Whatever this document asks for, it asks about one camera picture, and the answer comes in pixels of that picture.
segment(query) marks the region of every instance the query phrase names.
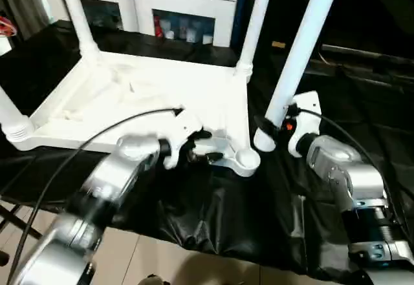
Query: curtain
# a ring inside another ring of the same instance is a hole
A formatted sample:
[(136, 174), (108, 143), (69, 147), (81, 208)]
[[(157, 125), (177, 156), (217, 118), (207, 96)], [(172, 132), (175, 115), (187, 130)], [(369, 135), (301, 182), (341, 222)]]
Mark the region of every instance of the curtain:
[(0, 0), (0, 11), (15, 24), (23, 41), (49, 24), (41, 0)]

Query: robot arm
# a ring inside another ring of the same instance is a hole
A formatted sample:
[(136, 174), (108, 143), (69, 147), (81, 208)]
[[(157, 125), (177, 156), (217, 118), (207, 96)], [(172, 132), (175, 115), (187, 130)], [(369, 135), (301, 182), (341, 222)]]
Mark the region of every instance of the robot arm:
[(349, 257), (361, 267), (406, 262), (413, 254), (401, 225), (392, 219), (379, 172), (358, 152), (330, 136), (306, 134), (298, 150), (309, 167), (329, 184), (349, 238)]
[(170, 157), (167, 140), (124, 136), (91, 173), (28, 254), (12, 279), (14, 285), (84, 285), (94, 274), (91, 257), (125, 196), (139, 176), (160, 157)]
[[(294, 103), (320, 113), (315, 92), (296, 96)], [(349, 238), (349, 258), (363, 271), (352, 284), (414, 284), (414, 256), (389, 210), (381, 174), (351, 146), (319, 135), (319, 124), (320, 118), (299, 113), (289, 152), (303, 157), (331, 189)]]

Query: black plastic sheet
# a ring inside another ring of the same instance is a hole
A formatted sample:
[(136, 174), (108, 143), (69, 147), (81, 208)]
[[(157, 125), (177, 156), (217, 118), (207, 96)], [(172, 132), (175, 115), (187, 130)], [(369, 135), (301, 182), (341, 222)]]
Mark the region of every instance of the black plastic sheet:
[[(229, 67), (237, 61), (226, 48), (128, 32), (93, 33), (104, 51)], [(60, 21), (0, 58), (0, 84), (23, 113), (31, 114), (79, 57), (71, 25)], [(283, 66), (283, 60), (257, 59), (248, 86), (251, 137), (256, 129), (252, 117), (265, 113)], [(410, 81), (388, 80), (375, 83), (338, 69), (330, 76), (306, 74), (298, 93), (317, 90), (324, 115), (362, 143), (400, 195), (398, 183), (414, 191), (414, 89)], [(343, 140), (326, 125), (321, 131)], [(32, 205), (70, 152), (50, 147), (21, 152), (2, 137), (2, 199)], [(55, 180), (42, 208), (60, 210), (103, 156), (82, 152)], [(327, 186), (303, 160), (291, 157), (285, 142), (261, 160), (251, 178), (185, 161), (172, 171), (151, 172), (138, 181), (113, 226), (186, 249), (343, 282), (356, 267), (349, 263), (347, 237)], [(412, 228), (413, 202), (405, 194), (401, 198)]]

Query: tiled floor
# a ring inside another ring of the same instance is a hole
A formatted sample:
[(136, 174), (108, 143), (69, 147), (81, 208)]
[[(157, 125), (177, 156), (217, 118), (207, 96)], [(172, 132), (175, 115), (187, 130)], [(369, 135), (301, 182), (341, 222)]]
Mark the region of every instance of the tiled floor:
[[(27, 220), (30, 209), (18, 215)], [(40, 212), (34, 227), (44, 233), (54, 215)], [(0, 249), (11, 257), (16, 251), (21, 230), (13, 225), (0, 234)], [(27, 241), (27, 249), (35, 243)], [(332, 285), (294, 273), (262, 267), (251, 262), (186, 251), (172, 243), (155, 240), (116, 229), (105, 232), (102, 245), (94, 257), (97, 272), (93, 285), (137, 285), (150, 274), (161, 276), (172, 285)], [(0, 284), (6, 284), (9, 265), (0, 267)]]

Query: black cable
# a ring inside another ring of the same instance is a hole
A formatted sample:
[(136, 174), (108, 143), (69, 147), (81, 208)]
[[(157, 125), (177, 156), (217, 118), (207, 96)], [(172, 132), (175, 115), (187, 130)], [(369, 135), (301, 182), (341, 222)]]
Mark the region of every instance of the black cable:
[(36, 205), (33, 208), (32, 213), (30, 214), (30, 218), (27, 222), (26, 228), (23, 232), (23, 234), (21, 235), (19, 244), (17, 245), (17, 249), (16, 249), (16, 254), (14, 255), (13, 258), (13, 263), (12, 263), (12, 267), (10, 268), (10, 274), (8, 275), (8, 280), (7, 280), (7, 284), (10, 285), (10, 282), (12, 280), (12, 277), (14, 275), (14, 273), (16, 272), (17, 269), (17, 265), (19, 264), (20, 261), (20, 256), (21, 256), (21, 252), (23, 251), (23, 248), (25, 246), (25, 242), (28, 236), (28, 232), (30, 230), (30, 228), (33, 225), (33, 221), (36, 217), (36, 215), (38, 214), (38, 211), (40, 209), (40, 205), (43, 201), (43, 198), (45, 197), (45, 194), (47, 192), (47, 190), (49, 189), (50, 185), (52, 184), (52, 182), (56, 179), (56, 177), (59, 175), (59, 173), (86, 147), (88, 146), (94, 139), (96, 139), (97, 137), (101, 136), (102, 134), (114, 129), (115, 127), (121, 125), (122, 123), (125, 123), (127, 121), (130, 121), (132, 119), (138, 118), (138, 117), (143, 117), (145, 115), (149, 115), (149, 114), (156, 114), (156, 113), (160, 113), (160, 112), (174, 112), (176, 115), (181, 111), (180, 109), (155, 109), (153, 111), (147, 111), (147, 112), (142, 112), (140, 114), (136, 114), (134, 116), (128, 117), (124, 120), (121, 120), (117, 123), (114, 123), (113, 125), (110, 125), (108, 128), (105, 128), (104, 130), (98, 132), (97, 134), (95, 134), (94, 136), (92, 136), (91, 138), (89, 138), (85, 143), (81, 144), (65, 161), (62, 162), (62, 164), (56, 169), (56, 171), (53, 173), (52, 177), (50, 177), (50, 179), (48, 180), (48, 182), (46, 183), (45, 188), (43, 188), (38, 201), (36, 202)]
[[(344, 128), (342, 128), (340, 125), (338, 125), (335, 121), (333, 121), (333, 120), (329, 119), (328, 117), (325, 117), (322, 114), (319, 114), (317, 112), (310, 111), (308, 109), (301, 109), (301, 108), (298, 108), (298, 111), (299, 112), (306, 112), (307, 114), (317, 116), (317, 117), (321, 118), (323, 121), (325, 121), (326, 123), (328, 123), (329, 125), (332, 125), (335, 129), (339, 130), (350, 142), (353, 143), (355, 148), (358, 149), (358, 151), (360, 153), (362, 153), (368, 159), (368, 161), (371, 163), (371, 165), (380, 173), (380, 176), (381, 176), (382, 180), (384, 181), (384, 187), (386, 189), (386, 193), (390, 193), (389, 192), (389, 187), (388, 187), (387, 182), (386, 182), (386, 179), (384, 178), (384, 175), (382, 174), (382, 172), (379, 169), (379, 166), (376, 164), (375, 160), (371, 157), (371, 155), (367, 152), (367, 150), (361, 144), (359, 144), (358, 141), (355, 140)], [(399, 186), (403, 190), (406, 189), (406, 187), (403, 186), (403, 185), (399, 184)], [(409, 192), (408, 195), (410, 196), (410, 198), (413, 196), (411, 192)], [(388, 196), (388, 200), (389, 200), (389, 203), (390, 203), (391, 207), (393, 208), (394, 215), (398, 218), (398, 214), (395, 211), (395, 205), (394, 205), (392, 196)], [(404, 214), (404, 210), (402, 210), (402, 213), (403, 213), (403, 218), (404, 218), (404, 221), (402, 223), (407, 227), (407, 229), (409, 229), (408, 225), (407, 225), (407, 223), (408, 223), (407, 218)], [(407, 240), (411, 241), (411, 239), (409, 238), (409, 235), (407, 234), (407, 231), (404, 229), (404, 227), (402, 227), (401, 229), (403, 230), (404, 235), (406, 236)]]

